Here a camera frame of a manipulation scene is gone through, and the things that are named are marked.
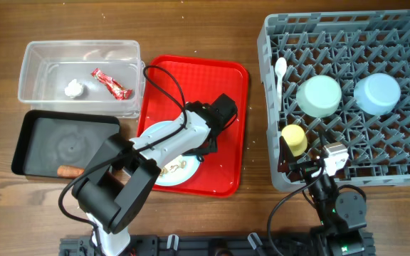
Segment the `mint green bowl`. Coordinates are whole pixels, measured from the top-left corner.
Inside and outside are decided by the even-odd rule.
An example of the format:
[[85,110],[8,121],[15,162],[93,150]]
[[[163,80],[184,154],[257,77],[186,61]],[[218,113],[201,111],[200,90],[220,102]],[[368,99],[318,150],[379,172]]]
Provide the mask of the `mint green bowl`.
[[329,117],[342,99],[339,83],[326,75],[316,75],[303,82],[296,92],[300,109],[311,117]]

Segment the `light blue bowl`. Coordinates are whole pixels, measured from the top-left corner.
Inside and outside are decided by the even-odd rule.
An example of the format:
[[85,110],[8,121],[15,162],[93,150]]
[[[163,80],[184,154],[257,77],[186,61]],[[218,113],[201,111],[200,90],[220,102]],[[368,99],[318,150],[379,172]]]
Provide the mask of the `light blue bowl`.
[[362,111],[381,116],[394,109],[401,97],[401,88],[392,76],[376,73],[355,85],[353,97]]

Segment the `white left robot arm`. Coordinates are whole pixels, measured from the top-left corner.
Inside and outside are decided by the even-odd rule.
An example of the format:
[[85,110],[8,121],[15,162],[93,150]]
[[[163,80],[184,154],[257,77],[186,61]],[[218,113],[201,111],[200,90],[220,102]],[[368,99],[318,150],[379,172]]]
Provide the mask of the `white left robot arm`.
[[236,103],[220,95],[212,104],[189,102],[157,131],[125,140],[109,137],[82,175],[68,185],[93,227],[98,255],[119,255],[129,245],[127,226],[142,209],[162,168],[180,155],[217,151],[217,137],[236,115]]

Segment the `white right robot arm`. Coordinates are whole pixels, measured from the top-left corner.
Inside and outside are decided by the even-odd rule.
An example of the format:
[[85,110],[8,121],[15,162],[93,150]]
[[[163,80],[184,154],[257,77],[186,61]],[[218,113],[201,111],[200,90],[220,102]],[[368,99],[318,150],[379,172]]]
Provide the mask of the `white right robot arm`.
[[316,255],[373,255],[374,238],[363,229],[367,226],[367,197],[353,185],[338,186],[334,176],[346,166],[347,147],[341,142],[327,143],[320,135],[321,155],[317,159],[298,163],[284,137],[280,138],[278,170],[293,174],[305,182],[282,199],[271,215],[298,193],[309,191],[310,204],[316,210],[321,225],[310,230],[310,246]]

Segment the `red candy wrapper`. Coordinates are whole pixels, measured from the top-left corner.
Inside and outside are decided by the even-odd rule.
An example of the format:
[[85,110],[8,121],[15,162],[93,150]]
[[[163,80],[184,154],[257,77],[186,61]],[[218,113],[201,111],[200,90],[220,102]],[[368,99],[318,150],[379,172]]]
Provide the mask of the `red candy wrapper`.
[[109,75],[104,74],[99,68],[94,69],[91,75],[101,82],[116,100],[128,100],[132,95],[131,89],[126,89]]

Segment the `white plastic spoon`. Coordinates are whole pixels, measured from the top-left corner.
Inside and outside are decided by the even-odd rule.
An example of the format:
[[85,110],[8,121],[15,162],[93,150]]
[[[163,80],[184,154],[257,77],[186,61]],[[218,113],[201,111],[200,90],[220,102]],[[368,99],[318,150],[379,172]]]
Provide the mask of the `white plastic spoon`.
[[279,110],[282,110],[283,108],[283,78],[287,71],[287,61],[285,58],[279,57],[279,59],[276,60],[274,71],[277,76],[276,93],[277,93],[278,106],[279,106]]

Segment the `light blue plate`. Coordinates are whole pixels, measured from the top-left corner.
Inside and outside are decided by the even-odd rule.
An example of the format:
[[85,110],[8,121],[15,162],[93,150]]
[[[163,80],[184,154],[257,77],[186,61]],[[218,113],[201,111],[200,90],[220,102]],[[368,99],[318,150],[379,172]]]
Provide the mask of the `light blue plate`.
[[153,159],[156,165],[162,170],[168,163],[173,160],[185,160],[186,167],[178,169],[174,173],[167,174],[163,177],[158,175],[155,184],[158,186],[175,186],[184,183],[191,178],[197,171],[200,163],[195,156],[184,156],[183,153],[197,148],[204,141],[206,129],[198,126],[189,126],[182,129],[180,133],[173,137],[154,145],[150,149],[141,152],[146,159]]

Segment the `yellow plastic cup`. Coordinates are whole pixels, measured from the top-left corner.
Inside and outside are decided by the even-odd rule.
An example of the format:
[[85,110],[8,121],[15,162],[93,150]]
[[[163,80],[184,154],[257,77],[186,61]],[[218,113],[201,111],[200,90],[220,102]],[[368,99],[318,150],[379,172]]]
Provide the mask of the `yellow plastic cup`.
[[307,137],[301,126],[289,124],[281,131],[281,136],[284,138],[293,156],[300,156],[308,147]]

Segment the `orange carrot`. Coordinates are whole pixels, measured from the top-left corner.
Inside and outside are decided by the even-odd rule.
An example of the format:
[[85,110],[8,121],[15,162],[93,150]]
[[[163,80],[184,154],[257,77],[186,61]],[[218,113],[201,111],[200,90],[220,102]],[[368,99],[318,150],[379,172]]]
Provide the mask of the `orange carrot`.
[[85,169],[74,166],[59,166],[57,169],[57,175],[61,178],[77,178],[84,173]]

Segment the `white tissue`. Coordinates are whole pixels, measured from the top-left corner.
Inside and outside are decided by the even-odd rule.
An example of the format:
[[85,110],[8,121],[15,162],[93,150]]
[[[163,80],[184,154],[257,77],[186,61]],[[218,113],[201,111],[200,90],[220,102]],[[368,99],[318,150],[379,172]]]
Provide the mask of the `white tissue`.
[[79,83],[76,79],[71,80],[67,87],[64,89],[64,93],[69,98],[77,98],[80,97],[85,90],[85,86]]

